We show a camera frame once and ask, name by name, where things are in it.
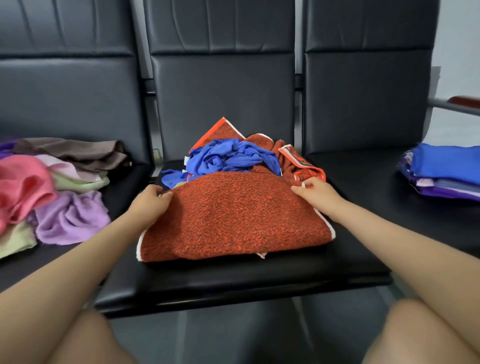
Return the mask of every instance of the pile of towels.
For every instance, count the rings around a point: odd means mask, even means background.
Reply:
[[[480,146],[419,144],[398,169],[422,195],[480,201]]]
[[[0,258],[81,243],[110,223],[98,190],[130,165],[118,141],[26,138],[0,144]]]
[[[264,134],[246,138],[222,118],[190,149],[183,171],[163,172],[174,195],[168,213],[141,235],[137,259],[265,258],[325,244],[335,238],[332,226],[290,189],[312,176],[325,181],[293,146]]]

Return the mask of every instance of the thigh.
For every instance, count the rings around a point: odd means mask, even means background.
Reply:
[[[136,363],[120,346],[105,317],[95,310],[82,311],[47,361],[48,364]]]
[[[405,299],[392,307],[363,362],[480,364],[480,356],[426,304]]]

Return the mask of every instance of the forearm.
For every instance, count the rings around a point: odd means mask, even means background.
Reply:
[[[123,215],[0,294],[0,363],[43,362],[140,233]]]
[[[351,203],[334,218],[480,352],[480,260]]]

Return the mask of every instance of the chair backrest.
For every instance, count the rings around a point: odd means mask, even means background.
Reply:
[[[439,0],[304,0],[303,152],[422,138]]]
[[[121,140],[153,163],[129,0],[0,1],[0,135]]]
[[[145,0],[163,158],[221,117],[293,142],[294,0]]]

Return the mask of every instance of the row of chairs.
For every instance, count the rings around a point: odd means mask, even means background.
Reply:
[[[294,0],[144,0],[164,168],[225,116],[244,135],[293,143]],[[480,208],[422,197],[396,172],[420,142],[438,0],[304,0],[302,154],[349,200],[480,256]],[[0,134],[122,140],[129,173],[104,191],[126,210],[153,171],[128,0],[0,4]],[[132,246],[104,282],[109,316],[237,303],[391,282],[346,229],[325,246],[141,264]],[[0,290],[72,246],[0,261]]]

